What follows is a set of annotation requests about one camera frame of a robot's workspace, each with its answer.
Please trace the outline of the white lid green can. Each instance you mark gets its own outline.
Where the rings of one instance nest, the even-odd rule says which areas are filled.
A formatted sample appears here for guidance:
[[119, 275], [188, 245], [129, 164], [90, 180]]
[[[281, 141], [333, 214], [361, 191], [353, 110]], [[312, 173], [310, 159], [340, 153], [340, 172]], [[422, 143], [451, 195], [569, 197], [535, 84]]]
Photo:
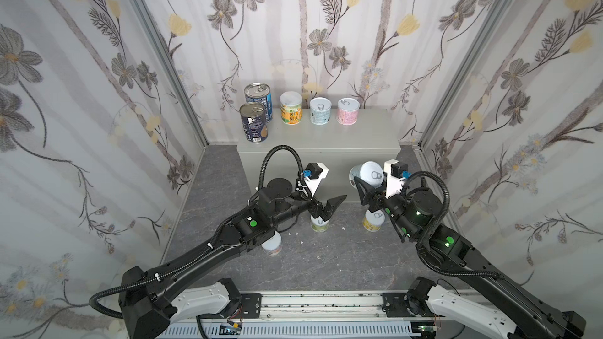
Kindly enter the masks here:
[[314, 232], [326, 232], [328, 230], [329, 221], [322, 218], [311, 217], [311, 228]]

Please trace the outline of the white lid teal can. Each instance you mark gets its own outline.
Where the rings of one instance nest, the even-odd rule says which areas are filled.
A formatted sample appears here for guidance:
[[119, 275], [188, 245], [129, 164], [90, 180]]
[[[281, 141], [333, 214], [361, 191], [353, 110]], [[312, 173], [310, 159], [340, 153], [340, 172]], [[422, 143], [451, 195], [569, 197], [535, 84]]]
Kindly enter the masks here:
[[383, 168], [378, 163], [367, 161], [354, 166], [349, 173], [350, 184], [356, 187], [355, 178], [363, 180], [374, 188], [378, 188], [384, 180]]

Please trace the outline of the white lid pink can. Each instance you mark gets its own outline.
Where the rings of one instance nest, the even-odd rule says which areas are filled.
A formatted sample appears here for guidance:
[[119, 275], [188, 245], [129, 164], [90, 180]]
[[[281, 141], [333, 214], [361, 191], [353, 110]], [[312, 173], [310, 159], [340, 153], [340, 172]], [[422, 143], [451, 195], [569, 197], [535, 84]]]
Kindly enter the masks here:
[[269, 255], [275, 256], [282, 250], [282, 237], [276, 232], [273, 237], [262, 243], [262, 249]]

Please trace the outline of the white lid pink-red can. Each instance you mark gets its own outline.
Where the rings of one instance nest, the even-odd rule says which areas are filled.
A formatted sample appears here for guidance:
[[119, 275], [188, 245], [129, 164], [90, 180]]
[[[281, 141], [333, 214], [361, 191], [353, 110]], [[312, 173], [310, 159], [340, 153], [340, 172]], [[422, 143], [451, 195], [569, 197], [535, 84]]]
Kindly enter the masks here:
[[356, 123], [361, 105], [358, 100], [345, 97], [338, 102], [337, 121], [343, 126], [351, 126]]

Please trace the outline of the white lid light-blue can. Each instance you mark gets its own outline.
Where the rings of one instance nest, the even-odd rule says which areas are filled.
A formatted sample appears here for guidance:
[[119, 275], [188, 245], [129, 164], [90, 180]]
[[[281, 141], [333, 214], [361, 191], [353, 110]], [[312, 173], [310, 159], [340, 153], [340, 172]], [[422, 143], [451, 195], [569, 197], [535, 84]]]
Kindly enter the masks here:
[[331, 118], [332, 103], [325, 97], [315, 97], [309, 103], [310, 122], [316, 126], [322, 126], [329, 122]]

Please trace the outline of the dark labelled tall can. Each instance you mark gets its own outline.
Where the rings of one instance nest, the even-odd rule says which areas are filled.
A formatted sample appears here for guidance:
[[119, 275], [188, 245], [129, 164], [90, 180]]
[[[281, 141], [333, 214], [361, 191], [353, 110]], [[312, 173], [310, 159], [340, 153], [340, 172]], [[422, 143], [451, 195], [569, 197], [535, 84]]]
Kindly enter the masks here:
[[240, 107], [240, 117], [246, 139], [252, 143], [261, 143], [268, 137], [266, 112], [262, 104], [248, 102]]

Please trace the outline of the white lid yellow-orange can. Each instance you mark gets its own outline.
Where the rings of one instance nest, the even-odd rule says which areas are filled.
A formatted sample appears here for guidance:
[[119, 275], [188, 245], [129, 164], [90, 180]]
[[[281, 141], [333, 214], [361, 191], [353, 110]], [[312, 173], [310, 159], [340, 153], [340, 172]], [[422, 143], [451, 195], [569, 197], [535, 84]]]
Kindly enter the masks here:
[[297, 125], [302, 121], [302, 95], [287, 91], [280, 96], [281, 119], [287, 125]]

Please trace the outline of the blue labelled tall can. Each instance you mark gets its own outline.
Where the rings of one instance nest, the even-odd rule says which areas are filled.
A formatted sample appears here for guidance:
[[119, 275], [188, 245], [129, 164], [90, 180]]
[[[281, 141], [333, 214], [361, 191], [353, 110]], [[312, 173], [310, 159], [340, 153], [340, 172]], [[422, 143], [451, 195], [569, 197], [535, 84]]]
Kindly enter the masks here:
[[265, 108], [266, 121], [270, 122], [273, 119], [273, 103], [271, 89], [265, 83], [251, 83], [244, 90], [246, 102], [257, 102]]

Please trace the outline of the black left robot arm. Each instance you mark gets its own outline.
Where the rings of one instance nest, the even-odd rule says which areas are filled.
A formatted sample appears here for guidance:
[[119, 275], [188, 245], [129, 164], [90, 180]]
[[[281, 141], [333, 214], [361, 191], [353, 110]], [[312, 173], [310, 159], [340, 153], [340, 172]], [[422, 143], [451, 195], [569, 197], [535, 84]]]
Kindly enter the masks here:
[[119, 307], [130, 338], [156, 338], [176, 316], [176, 297], [209, 271], [261, 246], [276, 235], [276, 227], [298, 215], [333, 214], [345, 201], [341, 195], [322, 203], [305, 199], [290, 181], [275, 178], [258, 190], [258, 197], [219, 224], [215, 233], [182, 256], [148, 271], [126, 271]]

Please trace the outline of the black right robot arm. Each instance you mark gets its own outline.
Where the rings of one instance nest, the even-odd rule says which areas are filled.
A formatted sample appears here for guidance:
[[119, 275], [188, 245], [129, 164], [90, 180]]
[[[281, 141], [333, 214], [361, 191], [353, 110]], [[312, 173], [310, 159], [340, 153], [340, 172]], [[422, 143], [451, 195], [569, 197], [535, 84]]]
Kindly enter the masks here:
[[409, 312], [424, 315], [430, 311], [490, 338], [584, 336], [584, 317], [574, 311], [562, 312], [527, 292], [469, 240], [442, 224], [450, 194], [438, 175], [419, 171], [407, 180], [390, 177], [378, 188], [356, 177], [354, 184], [362, 204], [385, 211], [400, 240], [416, 245], [419, 260], [427, 268], [461, 279], [491, 303], [483, 306], [419, 277], [408, 289]]

